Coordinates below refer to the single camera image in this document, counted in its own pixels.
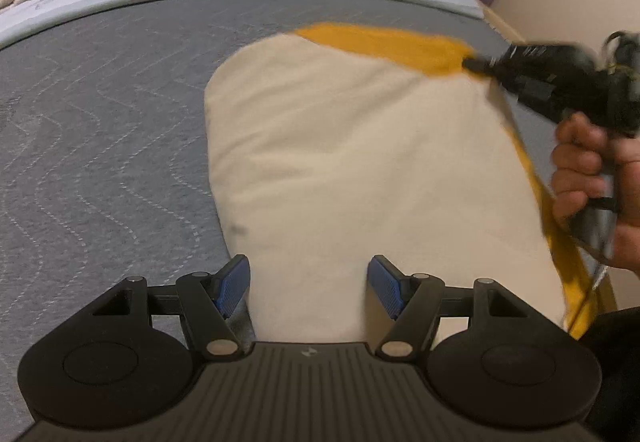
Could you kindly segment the person's right hand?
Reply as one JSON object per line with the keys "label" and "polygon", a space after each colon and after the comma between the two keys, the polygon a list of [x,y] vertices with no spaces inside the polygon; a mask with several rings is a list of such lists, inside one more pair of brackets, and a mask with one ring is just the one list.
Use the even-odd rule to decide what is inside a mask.
{"label": "person's right hand", "polygon": [[555,201],[553,217],[563,228],[585,208],[589,199],[605,195],[603,167],[615,168],[618,189],[618,219],[613,257],[608,264],[639,272],[639,140],[610,136],[586,115],[574,113],[555,130],[551,179]]}

